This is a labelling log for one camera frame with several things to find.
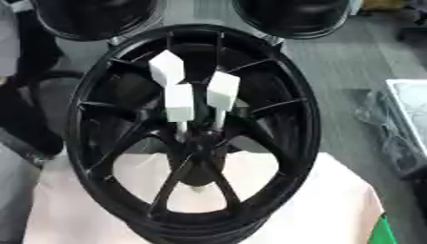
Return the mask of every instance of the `table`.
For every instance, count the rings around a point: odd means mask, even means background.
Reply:
[[[243,199],[262,187],[276,170],[275,160],[267,153],[238,152],[227,160],[224,174]],[[125,154],[114,168],[119,181],[143,199],[153,199],[168,170],[164,154]],[[223,202],[215,197],[216,191],[214,185],[200,193],[181,185],[172,194],[169,208],[221,208]],[[278,239],[301,244],[395,243],[375,190],[327,153],[318,156],[295,196],[242,243],[268,244],[277,243]],[[62,157],[42,172],[24,243],[147,242],[95,203],[79,184],[68,159]]]

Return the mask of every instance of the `white foam cube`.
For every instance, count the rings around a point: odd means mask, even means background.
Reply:
[[[162,51],[149,65],[152,79],[162,87],[176,85],[185,78],[184,61],[170,51]]]
[[[208,86],[208,104],[222,111],[231,111],[238,94],[240,77],[216,71]]]
[[[165,108],[169,122],[194,120],[193,87],[190,84],[165,88]]]

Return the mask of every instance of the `floor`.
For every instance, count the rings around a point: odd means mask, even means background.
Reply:
[[[163,24],[227,23],[261,35],[228,10],[229,2],[169,0]],[[403,43],[395,39],[397,28],[410,21],[404,15],[379,13],[352,17],[330,36],[286,40],[283,52],[302,69],[315,91],[322,115],[321,150],[335,156],[376,188],[398,243],[422,244],[427,239],[427,229],[409,186],[387,167],[374,128],[355,118],[355,110],[366,91],[382,89],[386,79],[427,77],[425,37],[414,36]],[[105,42],[60,40],[59,44],[67,55],[62,68],[80,71],[86,71],[107,50]],[[63,130],[64,108],[75,84],[62,80],[43,87],[45,109],[56,131]]]

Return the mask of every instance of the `black wheel rim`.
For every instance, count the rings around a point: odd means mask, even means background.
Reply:
[[[167,210],[165,201],[171,193],[171,188],[181,179],[181,173],[188,170],[186,159],[193,156],[192,152],[174,139],[174,128],[167,123],[161,112],[93,100],[92,94],[100,81],[127,72],[136,73],[148,81],[147,84],[151,84],[143,91],[144,101],[139,102],[138,106],[160,96],[161,89],[151,81],[145,63],[165,49],[177,53],[185,61],[192,59],[186,63],[186,81],[195,87],[206,86],[215,70],[242,76],[247,74],[245,77],[250,77],[242,78],[240,98],[250,106],[255,106],[235,109],[226,122],[223,137],[212,144],[211,149],[224,145],[227,142],[224,138],[232,139],[243,134],[274,154],[279,163],[279,172],[253,197],[240,202],[235,198],[227,180],[221,177],[220,169],[212,168],[212,165],[208,164],[206,167],[210,167],[213,178],[217,180],[215,183],[227,200],[227,208],[211,213],[173,213]],[[187,59],[186,53],[192,53],[192,57]],[[237,61],[229,60],[229,54],[238,54],[236,59],[239,59],[239,55],[242,58]],[[197,67],[195,64],[197,60],[200,63],[200,58],[207,64]],[[192,74],[192,68],[196,69],[197,73]],[[272,83],[261,83],[258,84],[261,87],[249,88],[249,83],[247,86],[245,81],[256,80],[256,75],[251,71],[270,73],[273,77]],[[269,86],[273,88],[269,89],[270,100],[265,97],[254,98],[257,97],[256,91],[262,91],[262,87]],[[282,92],[275,94],[274,90],[280,89]],[[91,116],[99,113],[108,113],[132,121],[131,128],[103,154],[88,145],[90,129],[85,124],[91,120]],[[141,119],[143,113],[148,113],[149,119]],[[292,116],[292,122],[283,120]],[[271,120],[273,137],[255,123],[259,118]],[[292,61],[276,47],[239,30],[213,25],[182,25],[139,34],[101,58],[86,74],[71,100],[67,146],[77,176],[92,198],[110,213],[127,222],[134,230],[140,230],[139,234],[147,238],[149,234],[155,234],[169,240],[206,243],[209,236],[238,233],[234,237],[236,241],[238,236],[245,235],[240,233],[242,230],[251,233],[259,228],[260,223],[265,222],[270,214],[289,200],[303,183],[318,152],[319,124],[317,104],[307,81]],[[156,138],[165,143],[169,154],[179,155],[182,163],[178,167],[179,170],[170,175],[169,181],[165,183],[167,186],[163,187],[153,204],[143,202],[129,193],[111,173],[115,158],[145,137]],[[224,243],[233,242],[227,239]]]

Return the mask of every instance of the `person's leg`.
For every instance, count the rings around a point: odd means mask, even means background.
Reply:
[[[62,138],[49,129],[43,114],[10,84],[0,87],[0,127],[46,156],[62,151]]]
[[[63,52],[57,46],[55,37],[40,24],[33,10],[18,12],[16,16],[21,56],[14,82],[22,87],[49,71],[58,62]]]

